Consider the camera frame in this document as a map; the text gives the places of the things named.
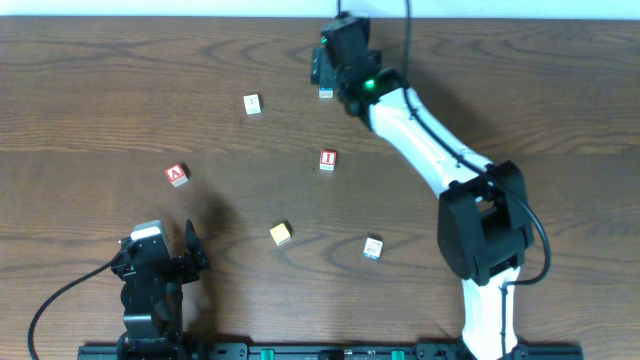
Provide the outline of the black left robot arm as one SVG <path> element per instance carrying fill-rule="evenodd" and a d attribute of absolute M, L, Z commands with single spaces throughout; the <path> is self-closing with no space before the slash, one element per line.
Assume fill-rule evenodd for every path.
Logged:
<path fill-rule="evenodd" d="M 124 286 L 126 333 L 118 341 L 118 359 L 204 359 L 206 350 L 183 333 L 182 286 L 200 279 L 210 261 L 191 221 L 185 224 L 187 252 L 172 257 L 161 221 L 134 227 L 120 242 L 111 270 Z"/>

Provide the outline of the blue number 2 block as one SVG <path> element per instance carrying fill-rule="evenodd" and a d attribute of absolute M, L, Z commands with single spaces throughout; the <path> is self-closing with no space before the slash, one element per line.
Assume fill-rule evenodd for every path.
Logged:
<path fill-rule="evenodd" d="M 320 99 L 331 99 L 333 97 L 334 90 L 332 88 L 320 88 L 318 94 Z"/>

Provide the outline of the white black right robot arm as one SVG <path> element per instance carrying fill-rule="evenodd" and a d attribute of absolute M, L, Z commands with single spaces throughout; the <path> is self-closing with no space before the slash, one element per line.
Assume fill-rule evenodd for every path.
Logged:
<path fill-rule="evenodd" d="M 369 19 L 339 13 L 321 31 L 320 67 L 346 112 L 403 155 L 438 198 L 439 250 L 462 281 L 462 341 L 477 359 L 505 359 L 518 344 L 513 292 L 533 242 L 523 176 L 453 135 L 398 71 L 382 66 L 369 38 Z"/>

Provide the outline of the red letter I block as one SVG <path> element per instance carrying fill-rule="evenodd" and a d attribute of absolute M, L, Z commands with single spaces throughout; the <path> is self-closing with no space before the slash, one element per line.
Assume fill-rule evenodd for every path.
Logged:
<path fill-rule="evenodd" d="M 319 169 L 324 171 L 334 171 L 337 160 L 337 152 L 323 150 L 320 155 Z"/>

